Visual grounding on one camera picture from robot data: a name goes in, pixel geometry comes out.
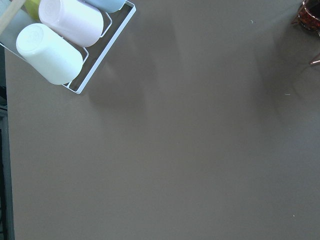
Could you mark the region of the tea bottle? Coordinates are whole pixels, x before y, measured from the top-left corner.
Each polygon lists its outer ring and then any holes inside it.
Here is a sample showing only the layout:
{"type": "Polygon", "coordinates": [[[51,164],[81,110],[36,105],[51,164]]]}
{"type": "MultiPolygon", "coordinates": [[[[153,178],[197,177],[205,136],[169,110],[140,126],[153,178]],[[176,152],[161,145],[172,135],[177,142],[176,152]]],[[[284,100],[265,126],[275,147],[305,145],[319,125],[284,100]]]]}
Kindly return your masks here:
{"type": "Polygon", "coordinates": [[[320,0],[303,0],[297,20],[305,29],[320,33],[320,0]]]}

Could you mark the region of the blue cup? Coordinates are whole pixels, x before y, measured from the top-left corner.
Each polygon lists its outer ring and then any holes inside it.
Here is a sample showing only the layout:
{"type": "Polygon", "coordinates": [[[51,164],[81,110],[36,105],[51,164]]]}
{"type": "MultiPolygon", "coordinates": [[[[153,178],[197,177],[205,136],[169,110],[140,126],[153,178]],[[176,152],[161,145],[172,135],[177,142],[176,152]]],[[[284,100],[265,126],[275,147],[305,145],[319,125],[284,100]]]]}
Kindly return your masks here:
{"type": "Polygon", "coordinates": [[[115,13],[125,4],[125,0],[85,0],[86,3],[106,12],[115,13]]]}

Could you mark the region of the pink cup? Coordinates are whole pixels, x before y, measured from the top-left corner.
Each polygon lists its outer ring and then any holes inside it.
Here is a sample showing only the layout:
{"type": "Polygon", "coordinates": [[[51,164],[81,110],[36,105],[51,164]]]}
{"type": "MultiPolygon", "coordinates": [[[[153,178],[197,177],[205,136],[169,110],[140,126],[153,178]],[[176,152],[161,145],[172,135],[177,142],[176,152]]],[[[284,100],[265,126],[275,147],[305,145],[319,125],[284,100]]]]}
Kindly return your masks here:
{"type": "Polygon", "coordinates": [[[102,13],[80,0],[42,0],[38,15],[43,24],[80,47],[94,45],[104,29],[102,13]]]}

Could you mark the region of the white cup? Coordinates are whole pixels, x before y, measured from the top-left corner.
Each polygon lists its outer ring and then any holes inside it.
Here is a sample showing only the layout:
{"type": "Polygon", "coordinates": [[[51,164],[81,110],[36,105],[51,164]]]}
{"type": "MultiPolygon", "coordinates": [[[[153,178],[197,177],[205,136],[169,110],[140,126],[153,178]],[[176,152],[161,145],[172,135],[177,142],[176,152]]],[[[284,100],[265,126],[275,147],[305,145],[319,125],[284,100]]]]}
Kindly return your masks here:
{"type": "Polygon", "coordinates": [[[42,23],[26,26],[17,36],[19,54],[49,83],[64,85],[81,72],[81,53],[42,23]]]}

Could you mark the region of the yellow cup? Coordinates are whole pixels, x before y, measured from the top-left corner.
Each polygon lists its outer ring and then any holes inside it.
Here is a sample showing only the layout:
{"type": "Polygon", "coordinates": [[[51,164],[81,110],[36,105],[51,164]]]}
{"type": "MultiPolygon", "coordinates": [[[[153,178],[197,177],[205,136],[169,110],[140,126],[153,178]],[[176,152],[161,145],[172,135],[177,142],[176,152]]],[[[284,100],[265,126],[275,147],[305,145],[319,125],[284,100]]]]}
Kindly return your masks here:
{"type": "Polygon", "coordinates": [[[40,0],[26,0],[24,3],[24,7],[26,12],[36,21],[40,20],[39,17],[39,6],[40,0]]]}

